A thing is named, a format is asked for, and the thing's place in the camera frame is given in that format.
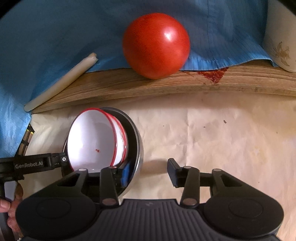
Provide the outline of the left hand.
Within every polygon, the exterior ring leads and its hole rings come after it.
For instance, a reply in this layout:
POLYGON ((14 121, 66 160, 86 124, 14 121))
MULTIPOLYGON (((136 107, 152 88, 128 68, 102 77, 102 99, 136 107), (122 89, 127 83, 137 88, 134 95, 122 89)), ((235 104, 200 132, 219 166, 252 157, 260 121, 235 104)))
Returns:
POLYGON ((23 188, 20 185, 20 183, 17 183, 16 190, 15 190, 15 198, 12 202, 1 199, 1 213, 8 214, 9 217, 7 220, 7 224, 12 229, 14 234, 18 235, 19 237, 23 237, 23 234, 16 221, 16 209, 22 200, 23 200, 23 188))

